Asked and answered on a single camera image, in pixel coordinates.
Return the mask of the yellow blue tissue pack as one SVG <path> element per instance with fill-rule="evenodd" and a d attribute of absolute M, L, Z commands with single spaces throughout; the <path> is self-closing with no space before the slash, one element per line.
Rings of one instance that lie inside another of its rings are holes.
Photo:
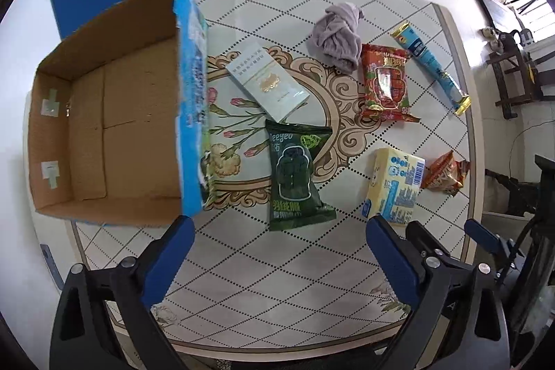
<path fill-rule="evenodd" d="M 425 160 L 392 147 L 382 147 L 374 151 L 370 162 L 372 172 L 362 215 L 370 219 L 380 214 L 398 225 L 411 222 Z"/>

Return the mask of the red floral wipes pack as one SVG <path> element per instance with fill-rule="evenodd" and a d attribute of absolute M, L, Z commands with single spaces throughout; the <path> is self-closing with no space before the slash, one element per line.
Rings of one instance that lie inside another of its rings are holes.
<path fill-rule="evenodd" d="M 419 123 L 410 113 L 405 65 L 410 54 L 389 46 L 363 44 L 361 68 L 364 76 L 362 116 L 380 121 Z"/>

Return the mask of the dark green wipes pack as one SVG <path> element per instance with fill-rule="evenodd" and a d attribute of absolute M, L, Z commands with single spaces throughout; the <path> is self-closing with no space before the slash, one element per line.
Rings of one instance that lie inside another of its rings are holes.
<path fill-rule="evenodd" d="M 332 128 L 265 121 L 271 162 L 271 231 L 295 229 L 325 223 L 336 218 L 333 207 L 325 204 L 312 177 L 314 162 Z"/>

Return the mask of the orange snack packet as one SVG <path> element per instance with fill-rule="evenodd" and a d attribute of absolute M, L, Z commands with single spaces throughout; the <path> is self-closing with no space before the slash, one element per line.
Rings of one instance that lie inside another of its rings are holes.
<path fill-rule="evenodd" d="M 470 162 L 458 161 L 451 150 L 430 165 L 421 186 L 423 189 L 455 196 L 464 187 L 469 169 Z"/>

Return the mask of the open cardboard box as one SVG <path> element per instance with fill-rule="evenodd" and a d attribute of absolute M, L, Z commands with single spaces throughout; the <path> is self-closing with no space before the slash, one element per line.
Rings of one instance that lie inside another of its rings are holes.
<path fill-rule="evenodd" d="M 156 226 L 202 211 L 206 32 L 195 0 L 124 0 L 40 63 L 27 133 L 38 213 Z"/>

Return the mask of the white carton box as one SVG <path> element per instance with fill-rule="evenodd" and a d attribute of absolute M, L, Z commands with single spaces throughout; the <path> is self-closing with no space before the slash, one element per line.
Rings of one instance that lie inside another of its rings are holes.
<path fill-rule="evenodd" d="M 258 42 L 243 48 L 226 69 L 273 121 L 283 121 L 309 99 L 309 92 Z"/>

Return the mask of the lilac towel cloth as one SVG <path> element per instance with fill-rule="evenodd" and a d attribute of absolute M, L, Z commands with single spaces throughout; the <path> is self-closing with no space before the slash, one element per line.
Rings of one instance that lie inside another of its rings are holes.
<path fill-rule="evenodd" d="M 330 6 L 312 28 L 307 43 L 309 53 L 341 73 L 352 74 L 358 69 L 362 52 L 358 25 L 363 17 L 360 8 L 352 3 Z"/>

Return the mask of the blue gold long packet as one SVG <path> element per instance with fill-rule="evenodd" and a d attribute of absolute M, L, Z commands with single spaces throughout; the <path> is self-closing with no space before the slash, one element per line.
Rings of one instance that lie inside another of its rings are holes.
<path fill-rule="evenodd" d="M 390 36 L 416 59 L 425 72 L 438 82 L 455 114 L 464 114 L 469 109 L 471 105 L 469 95 L 461 90 L 458 83 L 440 65 L 436 56 L 428 49 L 408 21 L 392 31 Z"/>

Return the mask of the dark wooden stool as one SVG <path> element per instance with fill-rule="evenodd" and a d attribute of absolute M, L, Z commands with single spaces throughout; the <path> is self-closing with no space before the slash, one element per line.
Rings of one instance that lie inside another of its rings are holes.
<path fill-rule="evenodd" d="M 500 107 L 505 120 L 518 117 L 515 107 L 534 102 L 553 102 L 554 95 L 544 89 L 554 87 L 554 69 L 539 70 L 540 64 L 554 59 L 554 52 L 533 59 L 529 53 L 514 47 L 508 52 L 490 53 L 486 64 L 493 69 L 499 99 L 495 105 Z M 523 92 L 510 95 L 506 77 L 515 75 L 520 79 Z"/>

